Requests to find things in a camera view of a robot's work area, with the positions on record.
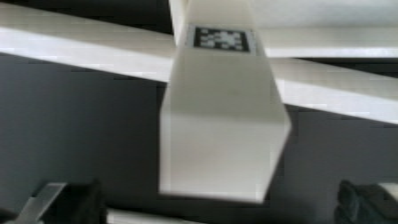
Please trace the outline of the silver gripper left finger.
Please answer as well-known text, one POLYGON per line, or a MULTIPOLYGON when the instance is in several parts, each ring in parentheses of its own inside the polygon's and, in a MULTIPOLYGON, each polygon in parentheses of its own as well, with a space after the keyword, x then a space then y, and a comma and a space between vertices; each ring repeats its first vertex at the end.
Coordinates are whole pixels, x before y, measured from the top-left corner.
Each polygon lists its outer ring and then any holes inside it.
POLYGON ((101 183, 47 183, 17 215, 0 213, 0 224, 106 224, 101 183))

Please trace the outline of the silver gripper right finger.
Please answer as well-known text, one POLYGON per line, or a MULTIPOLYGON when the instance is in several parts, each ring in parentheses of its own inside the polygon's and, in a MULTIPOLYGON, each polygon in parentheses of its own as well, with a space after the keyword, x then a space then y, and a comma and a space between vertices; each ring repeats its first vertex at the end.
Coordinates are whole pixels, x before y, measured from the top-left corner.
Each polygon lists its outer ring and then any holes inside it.
POLYGON ((333 224, 398 224, 398 183, 339 183, 333 224))

